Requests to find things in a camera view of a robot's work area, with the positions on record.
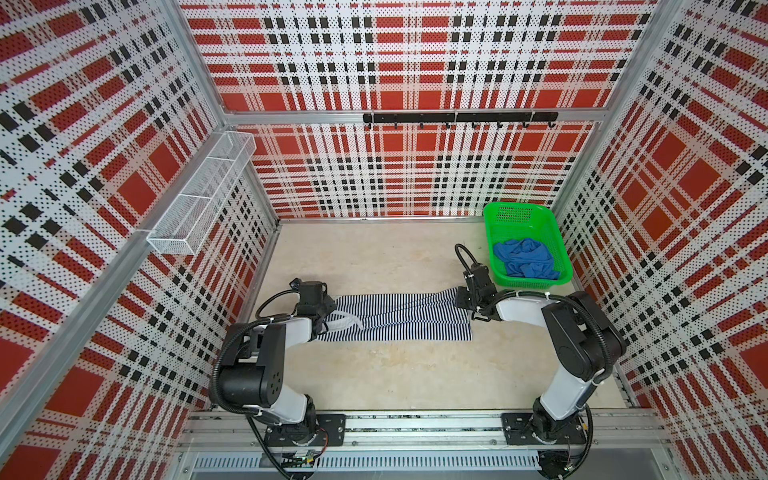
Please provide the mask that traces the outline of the blue white striped tank top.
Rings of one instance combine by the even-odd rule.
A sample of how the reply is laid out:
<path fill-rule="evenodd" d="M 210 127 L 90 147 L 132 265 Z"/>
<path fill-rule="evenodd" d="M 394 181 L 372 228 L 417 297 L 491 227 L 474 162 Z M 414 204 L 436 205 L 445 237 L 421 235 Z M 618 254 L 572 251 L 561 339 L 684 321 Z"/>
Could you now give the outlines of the blue white striped tank top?
<path fill-rule="evenodd" d="M 342 296 L 322 324 L 324 342 L 472 339 L 471 312 L 456 306 L 456 288 L 437 293 Z"/>

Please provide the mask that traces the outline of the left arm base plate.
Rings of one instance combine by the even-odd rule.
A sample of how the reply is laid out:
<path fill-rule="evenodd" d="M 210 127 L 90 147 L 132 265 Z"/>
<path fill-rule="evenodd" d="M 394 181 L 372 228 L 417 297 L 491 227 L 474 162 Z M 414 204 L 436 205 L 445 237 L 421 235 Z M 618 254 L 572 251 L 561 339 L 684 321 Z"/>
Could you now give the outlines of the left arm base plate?
<path fill-rule="evenodd" d="M 344 443 L 346 416 L 310 412 L 296 424 L 270 426 L 264 436 L 269 447 L 324 447 Z"/>

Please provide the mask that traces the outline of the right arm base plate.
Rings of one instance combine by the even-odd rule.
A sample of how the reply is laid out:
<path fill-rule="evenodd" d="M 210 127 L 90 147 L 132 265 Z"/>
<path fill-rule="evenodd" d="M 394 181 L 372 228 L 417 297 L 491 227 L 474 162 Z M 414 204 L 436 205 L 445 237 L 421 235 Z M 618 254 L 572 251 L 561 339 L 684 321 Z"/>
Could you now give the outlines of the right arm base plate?
<path fill-rule="evenodd" d="M 587 443 L 586 431 L 576 414 L 552 420 L 546 413 L 503 413 L 501 421 L 508 445 L 584 446 Z"/>

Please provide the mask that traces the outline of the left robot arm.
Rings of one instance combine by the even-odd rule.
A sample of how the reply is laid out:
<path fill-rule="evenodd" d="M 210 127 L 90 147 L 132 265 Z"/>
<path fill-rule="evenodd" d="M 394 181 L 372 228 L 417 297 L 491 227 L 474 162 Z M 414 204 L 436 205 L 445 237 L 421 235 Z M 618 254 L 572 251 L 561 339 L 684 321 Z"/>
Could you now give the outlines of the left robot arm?
<path fill-rule="evenodd" d="M 319 430 L 312 398 L 286 384 L 289 348 L 327 332 L 335 300 L 321 281 L 290 282 L 265 300 L 248 323 L 229 327 L 211 374 L 209 398 L 223 410 L 268 427 L 279 427 L 302 441 Z"/>

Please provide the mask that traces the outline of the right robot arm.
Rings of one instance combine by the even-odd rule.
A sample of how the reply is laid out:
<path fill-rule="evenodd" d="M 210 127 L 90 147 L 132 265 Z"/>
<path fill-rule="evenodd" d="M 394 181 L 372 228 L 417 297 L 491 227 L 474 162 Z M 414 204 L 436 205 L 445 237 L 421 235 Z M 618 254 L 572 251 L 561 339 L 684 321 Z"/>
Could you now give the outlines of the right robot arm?
<path fill-rule="evenodd" d="M 473 319 L 525 323 L 548 332 L 559 367 L 534 401 L 536 421 L 549 428 L 584 410 L 626 352 L 625 340 L 594 299 L 584 291 L 499 291 L 488 267 L 479 263 L 466 267 L 463 278 L 466 285 L 458 290 L 456 306 Z"/>

